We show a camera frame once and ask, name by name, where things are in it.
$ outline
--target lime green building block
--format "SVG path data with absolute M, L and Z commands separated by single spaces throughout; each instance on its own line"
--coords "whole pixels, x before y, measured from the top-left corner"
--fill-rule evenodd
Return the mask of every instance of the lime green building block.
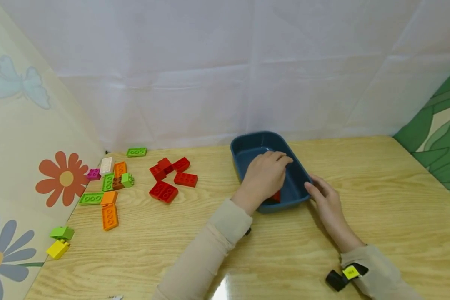
M 94 204 L 100 204 L 102 201 L 102 198 L 104 196 L 104 193 L 102 192 L 90 192 L 83 194 L 80 197 L 80 200 L 78 201 L 79 205 L 94 205 Z
M 106 174 L 104 176 L 102 192 L 108 192 L 109 190 L 113 190 L 113 179 L 114 178 L 115 178 L 115 173 Z
M 130 148 L 127 151 L 127 157 L 144 157 L 147 154 L 147 148 Z
M 134 183 L 135 183 L 135 179 L 133 178 L 132 174 L 130 174 L 130 173 L 122 174 L 122 184 L 124 187 L 129 188 L 129 187 L 133 186 Z
M 50 237 L 55 240 L 71 240 L 75 231 L 68 226 L 59 226 L 52 229 Z

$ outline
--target toy building block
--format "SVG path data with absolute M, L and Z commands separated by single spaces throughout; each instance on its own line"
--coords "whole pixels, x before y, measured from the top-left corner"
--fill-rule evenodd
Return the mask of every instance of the toy building block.
M 124 161 L 115 164 L 115 178 L 127 173 L 127 164 Z
M 153 167 L 151 167 L 150 172 L 152 173 L 153 177 L 155 177 L 156 181 L 163 180 L 166 177 L 165 172 L 158 165 L 154 165 Z
M 114 178 L 112 184 L 113 190 L 123 189 L 125 186 L 122 184 L 122 177 Z
M 167 183 L 167 186 L 165 187 L 165 189 L 162 190 L 162 192 L 158 196 L 158 199 L 165 203 L 171 203 L 173 199 L 175 199 L 175 196 L 177 195 L 178 189 Z
M 160 200 L 158 198 L 158 196 L 160 195 L 160 193 L 162 192 L 163 189 L 165 189 L 167 183 L 163 182 L 163 181 L 159 181 L 157 182 L 152 189 L 150 190 L 150 192 L 148 192 L 150 194 L 150 196 L 152 196 L 153 198 Z
M 100 202 L 100 204 L 102 206 L 107 206 L 109 204 L 115 204 L 115 202 L 117 201 L 117 195 L 118 195 L 118 193 L 115 192 L 114 190 L 111 190 L 110 192 L 105 192 L 104 197 L 102 198 L 102 202 Z
M 55 240 L 71 240 L 75 231 L 68 226 L 59 226 L 52 229 L 50 237 Z
M 104 176 L 106 174 L 113 173 L 114 167 L 115 159 L 113 157 L 105 157 L 102 159 L 102 163 L 100 164 L 100 175 Z
M 118 214 L 115 204 L 102 207 L 102 225 L 105 231 L 118 226 Z
M 193 188 L 197 185 L 197 181 L 198 181 L 197 175 L 179 172 L 175 175 L 175 178 L 173 180 L 175 184 L 191 186 Z
M 88 180 L 100 180 L 101 177 L 102 175 L 100 175 L 100 169 L 90 169 L 87 174 Z
M 104 196 L 104 193 L 102 192 L 90 192 L 83 194 L 80 197 L 80 200 L 78 201 L 79 205 L 94 205 L 94 204 L 100 204 L 100 201 L 102 201 L 102 197 Z
M 165 175 L 173 171 L 172 163 L 166 157 L 158 161 L 158 166 L 165 172 Z
M 186 157 L 183 157 L 172 164 L 172 166 L 175 171 L 182 173 L 183 171 L 187 170 L 188 167 L 190 167 L 190 161 L 188 161 Z
M 275 193 L 275 195 L 272 196 L 272 198 L 270 198 L 271 200 L 280 203 L 280 190 L 278 190 L 278 192 Z
M 47 254 L 53 259 L 60 259 L 70 248 L 70 243 L 65 240 L 56 240 L 48 249 Z
M 127 151 L 128 158 L 144 157 L 147 154 L 147 148 L 130 148 Z
M 125 173 L 122 175 L 122 184 L 124 187 L 131 187 L 135 184 L 135 179 L 133 178 L 132 174 Z
M 175 196 L 177 196 L 178 189 L 166 182 L 159 181 L 154 187 L 152 187 L 149 194 L 157 200 L 170 203 L 173 201 Z
M 109 190 L 113 190 L 113 180 L 115 175 L 113 173 L 106 174 L 104 176 L 104 182 L 102 185 L 102 192 L 107 192 Z

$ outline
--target blue plastic tray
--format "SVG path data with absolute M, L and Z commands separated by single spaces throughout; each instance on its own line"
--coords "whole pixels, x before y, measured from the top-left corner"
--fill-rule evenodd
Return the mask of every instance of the blue plastic tray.
M 308 176 L 307 171 L 300 164 L 300 161 L 298 161 L 284 138 L 277 133 L 262 131 L 238 136 L 232 141 L 230 149 L 241 181 L 247 172 L 248 165 L 258 154 L 269 150 L 282 151 L 293 159 L 293 162 L 287 166 L 285 171 L 281 202 L 276 203 L 271 200 L 265 200 L 257 209 L 258 212 L 263 214 L 274 213 L 295 207 L 310 198 L 303 184 L 305 181 L 311 183 L 312 179 Z

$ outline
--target hand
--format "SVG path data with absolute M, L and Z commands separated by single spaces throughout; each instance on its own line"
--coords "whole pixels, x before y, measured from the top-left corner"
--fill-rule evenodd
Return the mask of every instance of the hand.
M 313 183 L 305 182 L 305 189 L 317 203 L 317 210 L 325 229 L 342 253 L 350 252 L 365 243 L 345 220 L 339 193 L 322 178 L 310 174 Z
M 279 151 L 259 154 L 248 165 L 247 173 L 232 201 L 248 215 L 252 215 L 263 201 L 282 188 L 285 168 L 292 161 L 285 153 Z

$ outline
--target white wall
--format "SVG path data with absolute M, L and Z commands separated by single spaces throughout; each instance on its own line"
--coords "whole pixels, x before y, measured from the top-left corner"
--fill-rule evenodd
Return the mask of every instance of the white wall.
M 109 151 L 393 134 L 450 74 L 450 0 L 0 0 Z

